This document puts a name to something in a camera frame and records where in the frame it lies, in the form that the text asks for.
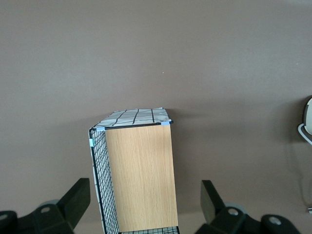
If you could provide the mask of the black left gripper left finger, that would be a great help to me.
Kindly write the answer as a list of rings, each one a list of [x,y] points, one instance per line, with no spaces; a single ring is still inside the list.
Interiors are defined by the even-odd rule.
[[[19,234],[73,234],[90,205],[90,179],[80,178],[55,204],[44,204],[19,219]]]

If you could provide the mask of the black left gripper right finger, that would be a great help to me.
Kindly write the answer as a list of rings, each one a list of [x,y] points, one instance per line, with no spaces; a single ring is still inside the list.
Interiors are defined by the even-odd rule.
[[[200,205],[205,223],[197,234],[260,234],[259,221],[237,206],[226,205],[210,180],[201,182]]]

